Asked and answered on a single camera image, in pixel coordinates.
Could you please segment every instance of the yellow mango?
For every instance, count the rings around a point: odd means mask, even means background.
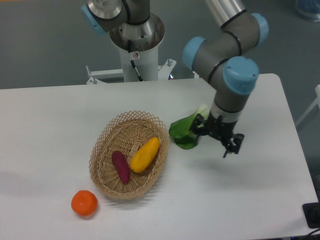
[[[143,170],[145,170],[157,155],[159,146],[159,139],[157,137],[151,138],[133,156],[130,162],[130,168],[135,173],[141,173]]]

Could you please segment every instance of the gray robot arm segment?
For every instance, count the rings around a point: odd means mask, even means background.
[[[249,14],[240,0],[206,0],[222,34],[215,40],[193,38],[184,48],[185,64],[212,87],[216,95],[207,121],[199,116],[192,125],[197,135],[221,141],[226,153],[238,153],[243,134],[234,134],[242,109],[255,87],[259,68],[241,55],[259,45],[269,33],[267,21]]]
[[[128,0],[127,12],[130,17],[127,23],[131,25],[144,24],[150,17],[150,0]]]

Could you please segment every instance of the wicker basket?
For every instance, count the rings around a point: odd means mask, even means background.
[[[124,184],[115,169],[111,155],[121,151],[130,164],[132,157],[152,137],[158,137],[160,147],[152,163],[141,173],[130,170],[130,180]],[[105,195],[116,199],[142,196],[157,180],[166,162],[169,134],[158,117],[129,111],[118,115],[102,131],[90,157],[89,171],[94,184]]]

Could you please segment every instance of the metal bracket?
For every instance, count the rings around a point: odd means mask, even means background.
[[[317,98],[310,104],[310,106],[301,114],[301,116],[295,121],[294,125],[298,128],[301,123],[306,119],[310,112],[318,106],[320,109],[320,85],[315,87]]]
[[[199,74],[198,73],[196,73],[195,71],[192,71],[192,74],[194,75],[194,79],[199,79],[200,78],[200,76],[199,76]]]
[[[158,80],[162,81],[162,80],[174,79],[174,76],[171,74],[171,72],[176,66],[176,64],[177,64],[177,61],[169,58],[164,65],[159,65]],[[108,82],[109,79],[121,78],[124,76],[124,72],[122,69],[90,71],[88,65],[85,67],[89,77],[89,80],[86,82],[86,84],[105,84],[106,82]]]

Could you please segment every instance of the white table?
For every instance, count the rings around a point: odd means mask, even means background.
[[[170,123],[211,106],[202,79],[0,90],[1,240],[251,240],[311,232],[302,204],[317,197],[280,79],[259,77],[235,127],[240,153],[222,158],[208,136],[167,163],[139,201],[103,196],[89,158],[106,124],[130,110]],[[98,210],[78,217],[71,199],[92,191]]]

